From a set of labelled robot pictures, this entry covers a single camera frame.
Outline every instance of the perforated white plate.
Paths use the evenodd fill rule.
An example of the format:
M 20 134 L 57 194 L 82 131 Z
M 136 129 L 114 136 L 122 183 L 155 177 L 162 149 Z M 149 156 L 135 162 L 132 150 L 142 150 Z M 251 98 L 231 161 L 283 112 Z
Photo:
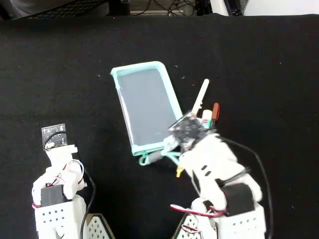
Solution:
M 187 225 L 192 228 L 198 229 L 198 221 L 194 215 L 187 215 L 185 217 L 185 220 L 181 225 Z M 182 228 L 179 228 L 179 233 L 176 237 L 176 239 L 201 239 L 200 233 L 188 233 L 185 232 Z
M 94 216 L 88 224 L 88 239 L 110 239 L 100 217 Z

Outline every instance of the electronic component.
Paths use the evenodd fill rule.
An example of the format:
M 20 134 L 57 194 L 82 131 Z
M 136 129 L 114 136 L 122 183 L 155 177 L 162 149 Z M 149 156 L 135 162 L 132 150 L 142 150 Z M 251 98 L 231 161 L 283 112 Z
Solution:
M 232 184 L 220 189 L 227 201 L 227 216 L 234 216 L 255 210 L 252 192 L 244 183 Z
M 50 186 L 41 189 L 41 206 L 51 206 L 68 202 L 63 194 L 63 185 Z
M 214 132 L 205 129 L 192 112 L 185 114 L 168 131 L 176 138 L 184 151 L 192 149 L 197 142 Z
M 42 131 L 42 146 L 51 149 L 67 145 L 66 127 L 64 123 L 44 127 Z

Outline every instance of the black table surface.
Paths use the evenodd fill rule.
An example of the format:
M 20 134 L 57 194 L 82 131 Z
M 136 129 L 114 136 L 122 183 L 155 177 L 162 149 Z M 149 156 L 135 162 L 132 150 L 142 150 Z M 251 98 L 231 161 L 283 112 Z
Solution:
M 1 238 L 36 238 L 32 183 L 49 166 L 41 127 L 66 123 L 97 187 L 92 212 L 117 238 L 164 239 L 196 194 L 168 159 L 131 154 L 110 71 L 161 61 L 183 112 L 204 78 L 218 131 L 259 153 L 274 202 L 274 238 L 318 235 L 319 16 L 107 17 L 0 24 Z M 253 169 L 258 164 L 233 148 Z M 91 188 L 81 194 L 88 202 Z M 262 201 L 267 213 L 267 203 Z

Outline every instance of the marker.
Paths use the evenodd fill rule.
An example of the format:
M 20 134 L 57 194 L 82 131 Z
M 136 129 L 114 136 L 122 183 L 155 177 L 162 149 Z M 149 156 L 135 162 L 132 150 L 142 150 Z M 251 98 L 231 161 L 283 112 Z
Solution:
M 213 113 L 211 117 L 213 126 L 215 126 L 216 122 L 218 121 L 218 118 L 219 118 L 219 103 L 214 103 Z
M 201 108 L 201 103 L 204 99 L 204 95 L 206 93 L 206 90 L 207 90 L 207 87 L 208 87 L 208 84 L 209 84 L 209 79 L 205 79 L 201 88 L 200 88 L 200 91 L 198 93 L 198 96 L 196 98 L 196 101 L 195 101 L 195 104 L 193 106 L 193 109 L 191 110 L 191 112 L 193 113 L 194 116 L 197 115 L 198 113 L 198 110 Z
M 211 127 L 211 120 L 212 120 L 213 112 L 210 110 L 204 110 L 203 115 L 201 117 L 201 125 L 205 128 Z

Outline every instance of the wire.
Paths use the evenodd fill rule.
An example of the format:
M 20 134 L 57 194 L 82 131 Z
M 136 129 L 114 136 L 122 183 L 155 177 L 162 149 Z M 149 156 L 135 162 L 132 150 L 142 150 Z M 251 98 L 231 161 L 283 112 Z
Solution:
M 199 230 L 198 230 L 198 229 L 192 228 L 192 227 L 190 227 L 190 226 L 188 226 L 188 225 L 185 225 L 185 224 L 182 224 L 182 225 L 181 225 L 181 228 L 182 228 L 185 232 L 190 233 L 190 234 L 199 233 Z
M 257 159 L 257 162 L 260 166 L 260 169 L 263 173 L 263 176 L 264 176 L 264 179 L 265 179 L 265 183 L 266 183 L 266 187 L 267 187 L 267 194 L 268 194 L 268 205 L 269 205 L 269 230 L 268 230 L 268 239 L 271 239 L 273 237 L 273 233 L 274 233 L 274 212 L 273 212 L 273 202 L 272 202 L 272 196 L 271 196 L 271 191 L 270 191 L 270 184 L 269 184 L 269 181 L 268 181 L 268 177 L 267 177 L 267 174 L 266 174 L 266 170 L 264 168 L 264 165 L 263 165 L 263 162 L 260 160 L 258 154 L 253 151 L 252 149 L 250 149 L 249 147 L 247 146 L 244 146 L 240 143 L 237 143 L 235 141 L 232 141 L 230 139 L 227 139 L 227 138 L 224 138 L 224 137 L 221 137 L 219 136 L 218 137 L 219 139 L 221 139 L 222 141 L 226 142 L 226 143 L 229 143 L 229 144 L 233 144 L 239 148 L 242 148 L 252 154 L 255 155 L 256 159 Z
M 171 204 L 170 208 L 172 208 L 176 211 L 179 211 L 179 212 L 194 214 L 194 215 L 204 216 L 204 217 L 209 217 L 209 218 L 217 218 L 217 217 L 220 217 L 226 213 L 226 211 L 221 211 L 221 212 L 218 212 L 216 214 L 214 214 L 214 213 L 201 213 L 201 212 L 197 212 L 197 211 L 192 210 L 192 209 L 183 208 L 183 207 L 181 207 L 179 205 L 175 205 L 175 204 Z
M 35 203 L 32 203 L 32 207 L 33 207 L 33 209 L 37 209 L 37 208 L 40 208 L 41 206 L 36 205 Z
M 169 8 L 168 8 L 168 10 L 167 10 L 167 11 L 168 11 L 167 14 L 169 15 L 169 13 L 171 13 L 172 15 L 177 15 L 177 14 L 173 13 L 173 10 L 177 10 L 177 11 L 179 11 L 180 14 L 182 14 L 182 15 L 185 16 L 185 14 L 184 14 L 183 12 L 181 12 L 179 9 L 180 9 L 181 7 L 184 7 L 184 6 L 187 6 L 187 5 L 189 5 L 189 6 L 191 6 L 191 7 L 193 8 L 193 11 L 192 11 L 192 14 L 191 14 L 191 15 L 194 15 L 195 6 L 193 6 L 193 4 L 192 4 L 189 0 L 183 0 L 183 1 L 173 0 L 173 2 L 171 3 L 171 5 L 169 6 Z
M 58 131 L 58 132 L 55 132 L 53 133 L 52 135 L 50 135 L 49 138 L 46 139 L 46 141 L 44 142 L 43 144 L 43 151 L 46 151 L 47 149 L 45 148 L 46 144 L 53 138 L 53 136 L 57 135 L 57 134 L 66 134 L 66 131 Z
M 148 4 L 146 5 L 146 8 L 144 11 L 137 13 L 137 14 L 133 14 L 132 16 L 138 16 L 138 15 L 142 15 L 143 13 L 145 13 L 147 10 L 149 10 L 150 5 L 151 5 L 152 0 L 149 0 Z
M 223 187 L 225 186 L 225 184 L 227 183 L 230 183 L 232 181 L 235 181 L 236 179 L 238 178 L 241 178 L 243 177 L 245 174 L 248 174 L 250 173 L 250 168 L 246 167 L 244 168 L 241 172 L 235 174 L 234 176 L 228 178 L 228 179 L 225 179 L 225 180 L 221 180 L 221 179 L 216 179 L 216 182 L 217 184 L 220 186 L 220 187 Z
M 81 230 L 80 230 L 80 239 L 83 239 L 83 229 L 84 229 L 85 220 L 86 220 L 86 217 L 89 214 L 90 208 L 91 208 L 91 206 L 93 204 L 93 201 L 94 201 L 94 198 L 95 198 L 95 195 L 96 195 L 96 185 L 95 185 L 93 179 L 91 178 L 90 174 L 87 172 L 86 168 L 84 168 L 84 172 L 86 173 L 86 175 L 88 176 L 88 178 L 89 178 L 89 180 L 90 180 L 90 182 L 92 184 L 93 192 L 92 192 L 92 196 L 91 196 L 91 200 L 89 202 L 89 205 L 86 208 L 85 214 L 84 214 L 83 219 L 82 219 Z

